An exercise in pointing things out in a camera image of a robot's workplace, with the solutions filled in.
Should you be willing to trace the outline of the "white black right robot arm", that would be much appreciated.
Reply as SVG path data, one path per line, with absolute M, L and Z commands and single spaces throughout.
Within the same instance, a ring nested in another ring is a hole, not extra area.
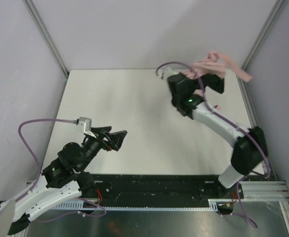
M 184 116 L 210 128 L 231 145 L 233 152 L 230 165 L 219 175 L 218 182 L 228 189 L 249 175 L 261 163 L 268 163 L 268 149 L 263 130 L 256 126 L 246 127 L 227 119 L 204 96 L 195 93 L 209 87 L 222 94 L 224 79 L 206 74 L 198 79 L 189 79 L 182 73 L 164 73 L 172 95 L 172 105 Z

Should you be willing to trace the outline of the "pink folding umbrella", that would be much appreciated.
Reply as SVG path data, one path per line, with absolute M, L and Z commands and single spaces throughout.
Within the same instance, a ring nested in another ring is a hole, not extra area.
M 252 76 L 241 69 L 230 56 L 217 51 L 208 53 L 203 60 L 193 63 L 190 69 L 181 74 L 195 81 L 205 74 L 215 74 L 220 78 L 225 78 L 227 69 L 234 72 L 236 76 L 240 76 L 243 81 L 249 82 L 252 79 Z

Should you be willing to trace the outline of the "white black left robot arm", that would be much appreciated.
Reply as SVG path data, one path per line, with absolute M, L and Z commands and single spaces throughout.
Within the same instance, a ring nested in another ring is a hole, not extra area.
M 111 132 L 111 129 L 110 126 L 88 128 L 81 144 L 66 144 L 57 158 L 39 171 L 30 187 L 12 198 L 15 207 L 4 228 L 6 236 L 25 230 L 53 207 L 95 191 L 95 181 L 85 169 L 100 150 L 118 151 L 127 135 L 125 130 Z

